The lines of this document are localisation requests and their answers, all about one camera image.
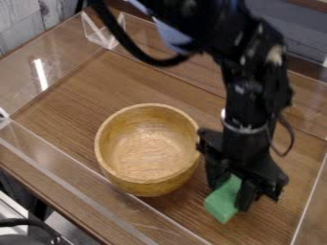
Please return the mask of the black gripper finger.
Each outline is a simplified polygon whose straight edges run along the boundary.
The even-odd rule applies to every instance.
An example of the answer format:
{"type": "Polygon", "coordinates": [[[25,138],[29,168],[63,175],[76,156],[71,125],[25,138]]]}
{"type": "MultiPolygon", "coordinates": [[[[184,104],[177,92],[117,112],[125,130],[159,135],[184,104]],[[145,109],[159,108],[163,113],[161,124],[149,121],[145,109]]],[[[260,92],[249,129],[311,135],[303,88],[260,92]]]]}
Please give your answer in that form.
{"type": "Polygon", "coordinates": [[[259,194],[260,189],[258,185],[251,180],[243,180],[235,199],[235,207],[240,212],[247,212],[249,210],[252,202],[259,194]]]}
{"type": "Polygon", "coordinates": [[[207,183],[211,190],[216,190],[229,178],[229,161],[219,156],[209,156],[205,158],[205,176],[207,183]]]}

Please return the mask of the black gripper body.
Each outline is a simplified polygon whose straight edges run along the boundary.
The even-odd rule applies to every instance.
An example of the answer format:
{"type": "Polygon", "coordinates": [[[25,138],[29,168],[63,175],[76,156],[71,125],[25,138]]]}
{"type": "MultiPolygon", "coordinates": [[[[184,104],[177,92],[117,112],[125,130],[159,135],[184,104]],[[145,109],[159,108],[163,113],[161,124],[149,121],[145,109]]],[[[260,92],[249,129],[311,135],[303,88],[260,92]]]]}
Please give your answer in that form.
{"type": "Polygon", "coordinates": [[[275,133],[275,125],[267,125],[252,134],[243,134],[229,130],[223,132],[209,128],[197,130],[199,143],[196,149],[205,158],[224,156],[229,161],[229,172],[241,181],[251,180],[260,189],[255,201],[266,195],[278,201],[283,193],[283,187],[288,183],[288,176],[275,163],[271,154],[271,135],[275,133]]]}

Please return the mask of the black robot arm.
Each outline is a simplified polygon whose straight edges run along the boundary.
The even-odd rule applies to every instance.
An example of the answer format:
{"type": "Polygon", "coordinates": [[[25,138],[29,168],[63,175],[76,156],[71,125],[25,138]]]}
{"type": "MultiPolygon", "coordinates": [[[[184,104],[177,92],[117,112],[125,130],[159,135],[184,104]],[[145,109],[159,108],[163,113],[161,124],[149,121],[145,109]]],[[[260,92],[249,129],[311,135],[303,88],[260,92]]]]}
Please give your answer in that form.
{"type": "Polygon", "coordinates": [[[266,195],[279,200],[288,176],[271,157],[278,123],[292,103],[283,34],[247,8],[244,0],[132,0],[159,25],[180,56],[209,55],[221,66],[223,130],[199,130],[208,185],[240,180],[231,206],[247,211],[266,195]]]}

